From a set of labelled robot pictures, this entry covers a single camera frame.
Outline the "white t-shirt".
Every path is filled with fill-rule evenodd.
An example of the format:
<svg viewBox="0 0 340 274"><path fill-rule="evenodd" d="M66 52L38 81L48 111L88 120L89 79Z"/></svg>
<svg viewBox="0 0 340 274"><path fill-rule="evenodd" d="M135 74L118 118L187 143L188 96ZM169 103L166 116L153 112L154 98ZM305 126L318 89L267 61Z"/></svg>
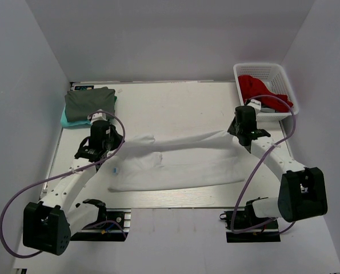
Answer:
<svg viewBox="0 0 340 274"><path fill-rule="evenodd" d="M105 163L110 189L162 191L237 183L244 179L226 131L170 140L136 136Z"/></svg>

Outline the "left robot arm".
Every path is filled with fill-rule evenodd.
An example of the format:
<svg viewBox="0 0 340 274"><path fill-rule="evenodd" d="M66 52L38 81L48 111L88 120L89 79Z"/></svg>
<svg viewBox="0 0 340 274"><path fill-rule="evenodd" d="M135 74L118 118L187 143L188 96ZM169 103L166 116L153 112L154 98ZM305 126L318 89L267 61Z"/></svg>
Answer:
<svg viewBox="0 0 340 274"><path fill-rule="evenodd" d="M76 198L97 173L110 151L124 143L109 121L92 123L90 135L81 144L66 175L39 202L30 202L23 211L22 242L53 255L61 255L73 235L84 228L101 228L107 223L105 202Z"/></svg>

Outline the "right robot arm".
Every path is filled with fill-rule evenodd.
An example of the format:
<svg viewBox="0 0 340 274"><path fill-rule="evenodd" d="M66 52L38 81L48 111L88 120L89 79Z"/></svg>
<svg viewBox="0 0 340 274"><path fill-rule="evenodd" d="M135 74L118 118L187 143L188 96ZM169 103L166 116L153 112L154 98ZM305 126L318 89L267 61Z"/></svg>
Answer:
<svg viewBox="0 0 340 274"><path fill-rule="evenodd" d="M258 129L256 109L251 105L235 109L228 129L239 144L259 159L280 182L276 198L256 198L245 205L245 222L257 228L266 219L283 218L288 223L327 213L323 172L308 168L284 152L264 129Z"/></svg>

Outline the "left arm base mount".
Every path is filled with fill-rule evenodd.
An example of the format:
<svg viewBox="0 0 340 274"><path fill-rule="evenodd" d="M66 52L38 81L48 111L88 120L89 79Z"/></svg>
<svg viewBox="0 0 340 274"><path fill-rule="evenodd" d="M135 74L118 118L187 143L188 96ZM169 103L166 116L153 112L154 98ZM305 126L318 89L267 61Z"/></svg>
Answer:
<svg viewBox="0 0 340 274"><path fill-rule="evenodd" d="M131 210L108 209L106 220L105 224L77 232L71 241L124 242L130 230Z"/></svg>

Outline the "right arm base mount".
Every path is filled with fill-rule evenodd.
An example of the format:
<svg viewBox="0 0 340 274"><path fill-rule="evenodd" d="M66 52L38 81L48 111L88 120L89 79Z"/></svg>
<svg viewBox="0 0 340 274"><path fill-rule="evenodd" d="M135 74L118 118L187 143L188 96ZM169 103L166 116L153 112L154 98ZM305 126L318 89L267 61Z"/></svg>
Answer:
<svg viewBox="0 0 340 274"><path fill-rule="evenodd" d="M240 234L234 234L231 231L231 217L233 210L224 211L220 214L219 219L226 224L226 241L227 243L277 243L281 241L279 235L278 222L275 220L272 223L257 227L256 229L251 229L247 232L242 232ZM242 230L248 227L258 225L266 221L267 219L256 219L256 221L250 221L244 210L237 211L234 229Z"/></svg>

